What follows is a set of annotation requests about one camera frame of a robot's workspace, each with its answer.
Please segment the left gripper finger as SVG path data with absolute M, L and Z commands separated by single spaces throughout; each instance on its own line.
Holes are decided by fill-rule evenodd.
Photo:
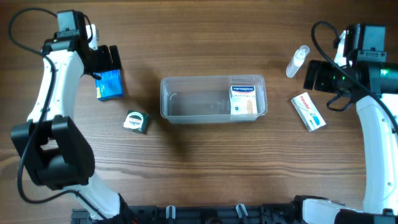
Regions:
M 110 56 L 111 56 L 111 69 L 112 70 L 122 69 L 118 47 L 116 45 L 109 46 L 109 52 L 110 52 Z
M 99 46 L 99 72 L 105 72 L 111 67 L 111 56 L 107 45 Z

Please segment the clear spray bottle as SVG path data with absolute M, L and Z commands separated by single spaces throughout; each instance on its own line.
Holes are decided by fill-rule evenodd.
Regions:
M 287 68 L 286 68 L 286 76 L 288 78 L 293 78 L 300 67 L 303 65 L 305 58 L 307 55 L 310 53 L 310 48 L 306 45 L 302 45 L 295 53 L 294 56 L 292 57 L 291 61 L 289 62 Z

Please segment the blue VapoDrops box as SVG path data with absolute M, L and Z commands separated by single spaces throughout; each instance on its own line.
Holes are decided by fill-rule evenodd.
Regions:
M 121 71 L 110 70 L 107 72 L 95 73 L 100 80 L 95 80 L 96 98 L 100 101 L 119 98 L 124 96 Z

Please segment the white Panadol box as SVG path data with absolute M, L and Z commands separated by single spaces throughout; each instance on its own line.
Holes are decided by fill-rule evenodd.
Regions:
M 326 125 L 325 120 L 313 104 L 307 92 L 295 96 L 291 102 L 309 132 L 320 129 Z

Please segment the white Hansaplast plaster box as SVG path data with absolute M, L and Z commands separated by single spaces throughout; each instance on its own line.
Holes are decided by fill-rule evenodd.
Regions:
M 231 85 L 229 89 L 231 114 L 256 114 L 257 101 L 255 86 Z

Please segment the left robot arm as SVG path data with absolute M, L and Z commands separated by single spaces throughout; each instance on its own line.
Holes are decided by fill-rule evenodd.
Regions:
M 11 131 L 19 173 L 27 172 L 55 197 L 71 195 L 95 223 L 135 223 L 122 196 L 96 174 L 93 150 L 73 121 L 80 78 L 99 79 L 103 72 L 119 70 L 118 49 L 97 44 L 96 27 L 84 13 L 67 10 L 55 17 L 58 31 L 38 51 L 44 75 L 34 109 Z

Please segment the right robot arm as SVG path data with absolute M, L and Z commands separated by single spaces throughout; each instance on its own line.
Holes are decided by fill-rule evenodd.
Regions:
M 334 94 L 326 104 L 347 97 L 340 110 L 355 105 L 361 122 L 366 163 L 363 209 L 356 210 L 323 197 L 298 195 L 286 216 L 288 223 L 397 223 L 397 64 L 386 61 L 386 28 L 375 24 L 349 25 L 336 34 L 331 59 L 315 37 L 324 58 L 308 64 L 303 87 Z

